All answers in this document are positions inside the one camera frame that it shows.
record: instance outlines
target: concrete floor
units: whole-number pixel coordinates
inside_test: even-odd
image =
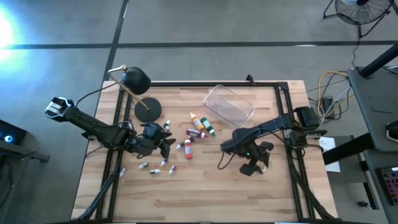
[[[46,118],[44,109],[54,96],[77,100],[101,86],[122,4],[123,0],[0,2],[0,24],[3,21],[4,25],[5,18],[10,25],[9,44],[30,48],[0,50],[0,118],[31,132],[39,140],[40,150],[51,154],[48,164],[29,165],[5,223],[70,218],[87,141],[73,125]],[[153,80],[242,80],[251,74],[256,80],[304,80],[307,89],[315,88],[322,72],[351,68],[355,48],[355,26],[339,18],[322,19],[327,4],[327,0],[131,0],[119,43],[282,43],[269,47],[124,48],[116,51],[113,65],[140,67]],[[363,39],[375,42],[359,47],[356,65],[366,65],[387,50],[390,45],[384,40],[398,39],[396,21],[397,14],[392,11]],[[312,41],[332,45],[292,44]],[[340,45],[339,41],[350,42]],[[43,44],[53,49],[34,49]],[[109,46],[90,49],[90,44]],[[336,97],[347,86],[348,82],[333,85],[328,95]],[[316,95],[316,91],[308,93],[312,98]],[[94,115],[98,96],[81,102],[80,109]],[[356,100],[349,102],[349,111],[339,121],[322,125],[330,136],[367,132]],[[361,187],[332,180],[331,186],[340,218],[370,222],[365,217],[371,217],[372,222],[386,222],[380,211],[351,213],[357,208],[356,200],[366,199]]]

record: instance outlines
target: wooden table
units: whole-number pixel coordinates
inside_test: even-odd
[[[104,82],[104,86],[114,82]],[[288,81],[293,107],[308,106],[303,81]],[[140,97],[152,96],[162,104],[162,116],[156,121],[164,124],[171,120],[172,137],[177,143],[185,139],[185,130],[194,128],[190,111],[198,117],[206,116],[203,99],[208,87],[152,87]],[[268,87],[229,88],[250,101],[256,112],[247,127],[260,124],[278,116],[275,91]],[[102,91],[96,118],[113,122],[119,87],[112,86]],[[131,111],[130,118],[138,131],[142,129]],[[170,159],[161,167],[162,157],[156,150],[141,160],[136,154],[124,152],[122,166],[127,169],[119,181],[118,197],[114,209],[114,222],[273,222],[297,221],[289,178],[284,145],[275,136],[268,135],[256,142],[269,141],[274,144],[269,169],[251,177],[239,172],[247,160],[234,157],[224,170],[218,170],[221,158],[220,143],[231,139],[232,130],[208,117],[216,131],[216,138],[199,139],[193,143],[193,160],[185,159],[184,149],[176,150],[172,145]],[[91,142],[88,151],[99,146]],[[98,193],[103,175],[106,149],[90,154],[84,163],[72,218],[81,215]],[[138,166],[148,162],[149,167]],[[177,170],[169,175],[171,165]],[[327,211],[336,217],[336,208],[322,159],[321,151],[308,147],[305,154],[310,188]],[[161,169],[159,174],[149,174],[149,169]],[[305,199],[300,199],[306,211]]]

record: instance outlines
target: lamp arm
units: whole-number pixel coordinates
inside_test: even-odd
[[[115,81],[121,88],[123,88],[123,90],[125,90],[126,92],[128,92],[128,93],[131,95],[131,97],[133,97],[133,98],[136,99],[140,104],[142,104],[142,105],[145,107],[145,110],[149,110],[149,107],[148,107],[144,102],[142,102],[138,97],[136,97],[136,96],[131,92],[131,90],[129,90],[129,88],[127,88],[127,87],[123,84],[123,82],[118,81],[115,77],[113,77],[112,73],[113,73],[113,72],[120,71],[120,70],[126,72],[126,71],[127,71],[127,65],[122,65],[122,66],[120,66],[120,67],[118,67],[118,68],[112,68],[112,69],[108,70],[108,75],[109,75],[109,77],[112,78],[112,80]]]

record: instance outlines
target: clear plastic container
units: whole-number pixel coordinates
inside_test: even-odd
[[[206,114],[227,124],[242,127],[254,114],[254,105],[222,85],[215,86],[203,101]]]

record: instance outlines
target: lamp base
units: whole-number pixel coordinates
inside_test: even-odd
[[[149,107],[149,110],[146,110],[145,106],[139,102],[136,103],[136,107],[134,108],[136,118],[142,122],[156,121],[162,114],[162,105],[152,97],[143,98],[141,101]]]

